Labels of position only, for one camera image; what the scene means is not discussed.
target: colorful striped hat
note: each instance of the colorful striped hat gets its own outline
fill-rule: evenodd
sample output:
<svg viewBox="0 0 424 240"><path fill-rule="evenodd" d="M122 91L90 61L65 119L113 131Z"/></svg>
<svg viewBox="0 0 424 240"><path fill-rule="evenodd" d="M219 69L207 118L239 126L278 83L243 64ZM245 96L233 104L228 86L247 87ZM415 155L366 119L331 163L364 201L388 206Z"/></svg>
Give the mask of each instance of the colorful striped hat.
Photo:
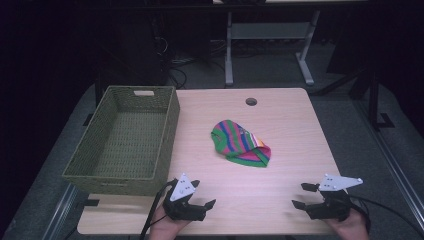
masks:
<svg viewBox="0 0 424 240"><path fill-rule="evenodd" d="M215 125L211 133L215 150L238 164L266 167L271 157L271 149L259 138L231 120Z"/></svg>

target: person's left hand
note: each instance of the person's left hand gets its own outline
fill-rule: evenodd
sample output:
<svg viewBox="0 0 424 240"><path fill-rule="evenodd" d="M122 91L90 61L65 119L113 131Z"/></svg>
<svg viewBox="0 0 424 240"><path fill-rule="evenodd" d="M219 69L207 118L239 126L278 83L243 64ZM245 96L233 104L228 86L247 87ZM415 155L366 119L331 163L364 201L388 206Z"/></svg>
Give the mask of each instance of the person's left hand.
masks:
<svg viewBox="0 0 424 240"><path fill-rule="evenodd" d="M150 227L149 240L173 240L190 222L186 220L172 220L166 216L165 209L161 204L153 215L151 223L154 224Z"/></svg>

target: basket handle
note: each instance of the basket handle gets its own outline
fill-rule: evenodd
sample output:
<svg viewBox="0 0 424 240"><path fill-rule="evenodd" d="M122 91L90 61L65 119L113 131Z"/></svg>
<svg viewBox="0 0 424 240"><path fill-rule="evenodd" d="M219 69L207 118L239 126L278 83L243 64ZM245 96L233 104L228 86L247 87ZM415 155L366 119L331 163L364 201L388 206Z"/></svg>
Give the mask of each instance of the basket handle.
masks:
<svg viewBox="0 0 424 240"><path fill-rule="evenodd" d="M155 96L155 92L151 90L134 90L134 94L139 97Z"/></svg>

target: woven basket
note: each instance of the woven basket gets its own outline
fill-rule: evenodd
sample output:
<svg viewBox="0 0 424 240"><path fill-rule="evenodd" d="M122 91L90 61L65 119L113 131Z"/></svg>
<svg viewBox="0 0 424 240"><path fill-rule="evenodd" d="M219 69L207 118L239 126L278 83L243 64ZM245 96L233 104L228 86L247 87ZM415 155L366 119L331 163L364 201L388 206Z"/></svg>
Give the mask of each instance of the woven basket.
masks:
<svg viewBox="0 0 424 240"><path fill-rule="evenodd" d="M89 193L154 196L168 178L179 112L173 87L110 86L63 177Z"/></svg>

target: background table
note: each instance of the background table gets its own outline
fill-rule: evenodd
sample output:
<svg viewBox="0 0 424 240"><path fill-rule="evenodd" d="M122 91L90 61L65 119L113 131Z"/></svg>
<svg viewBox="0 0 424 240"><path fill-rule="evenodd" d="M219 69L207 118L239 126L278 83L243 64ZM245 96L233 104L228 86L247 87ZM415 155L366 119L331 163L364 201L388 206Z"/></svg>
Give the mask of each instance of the background table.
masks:
<svg viewBox="0 0 424 240"><path fill-rule="evenodd" d="M303 89L180 90L181 112L169 180L186 173L200 180L191 204L216 199L203 222L182 235L328 234L291 200L322 202L305 192L303 182L319 183L325 173L339 175L308 95ZM257 105L246 104L255 98ZM229 162L214 149L215 124L230 119L261 138L271 150L266 168ZM86 206L81 234L139 234L152 197L91 194L98 206Z"/></svg>

